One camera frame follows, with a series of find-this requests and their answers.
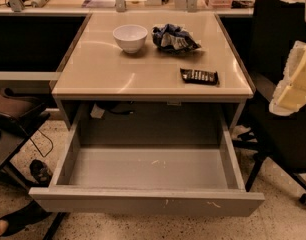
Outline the open grey top drawer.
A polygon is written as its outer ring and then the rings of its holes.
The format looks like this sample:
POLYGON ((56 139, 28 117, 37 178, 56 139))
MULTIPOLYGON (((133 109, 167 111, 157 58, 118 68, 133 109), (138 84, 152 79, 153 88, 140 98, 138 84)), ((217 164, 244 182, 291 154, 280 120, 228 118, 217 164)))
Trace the open grey top drawer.
POLYGON ((83 104, 50 185, 31 196, 53 212, 249 216, 246 191, 217 104, 137 103, 94 119, 83 104))

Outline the beige topped drawer cabinet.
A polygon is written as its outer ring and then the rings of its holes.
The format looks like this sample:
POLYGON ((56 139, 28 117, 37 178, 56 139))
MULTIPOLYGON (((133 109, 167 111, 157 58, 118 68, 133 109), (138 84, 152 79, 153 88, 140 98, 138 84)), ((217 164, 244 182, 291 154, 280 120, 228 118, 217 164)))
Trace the beige topped drawer cabinet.
POLYGON ((52 94, 64 121, 71 125, 84 100, 236 103, 253 96, 254 84, 220 21, 210 11, 98 11, 86 27, 52 94), (137 24, 151 30, 171 23, 184 27, 202 47, 188 54, 159 51, 148 38, 136 54, 123 52, 113 30, 137 24), (185 83, 180 69, 217 72, 217 85, 185 83))

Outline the crumpled blue chip bag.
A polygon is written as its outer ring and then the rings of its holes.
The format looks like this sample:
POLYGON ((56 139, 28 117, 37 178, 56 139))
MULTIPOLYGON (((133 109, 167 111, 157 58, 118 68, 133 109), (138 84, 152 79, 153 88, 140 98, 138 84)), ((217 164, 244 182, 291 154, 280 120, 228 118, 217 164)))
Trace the crumpled blue chip bag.
POLYGON ((154 26, 151 34, 153 43, 167 53, 187 53, 201 47, 187 30, 177 25, 154 26))

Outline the white ceramic bowl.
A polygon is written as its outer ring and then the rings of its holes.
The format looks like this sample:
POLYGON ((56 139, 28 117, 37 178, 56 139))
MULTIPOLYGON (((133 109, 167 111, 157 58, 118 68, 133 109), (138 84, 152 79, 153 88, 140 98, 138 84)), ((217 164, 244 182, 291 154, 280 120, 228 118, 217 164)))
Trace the white ceramic bowl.
POLYGON ((140 25, 122 25, 113 30, 117 45, 126 53, 138 52, 145 44, 148 31, 140 25))

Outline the brown seat chair left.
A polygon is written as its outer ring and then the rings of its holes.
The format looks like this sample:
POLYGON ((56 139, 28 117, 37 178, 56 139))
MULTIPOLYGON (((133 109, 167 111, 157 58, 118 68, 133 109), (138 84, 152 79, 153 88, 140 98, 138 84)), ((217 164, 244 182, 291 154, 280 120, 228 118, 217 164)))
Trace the brown seat chair left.
POLYGON ((30 189, 42 186, 28 180, 11 159, 50 117, 46 103, 34 96, 18 96, 10 88, 0 89, 0 182, 30 189))

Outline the person's foot in black sandal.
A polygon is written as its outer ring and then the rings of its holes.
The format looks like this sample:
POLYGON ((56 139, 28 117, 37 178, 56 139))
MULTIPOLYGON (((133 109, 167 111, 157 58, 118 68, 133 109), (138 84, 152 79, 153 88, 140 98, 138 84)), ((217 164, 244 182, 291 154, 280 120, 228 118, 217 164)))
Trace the person's foot in black sandal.
POLYGON ((0 237, 11 236, 23 230, 27 225, 38 223, 51 213, 45 211, 35 201, 13 213, 0 218, 0 237))

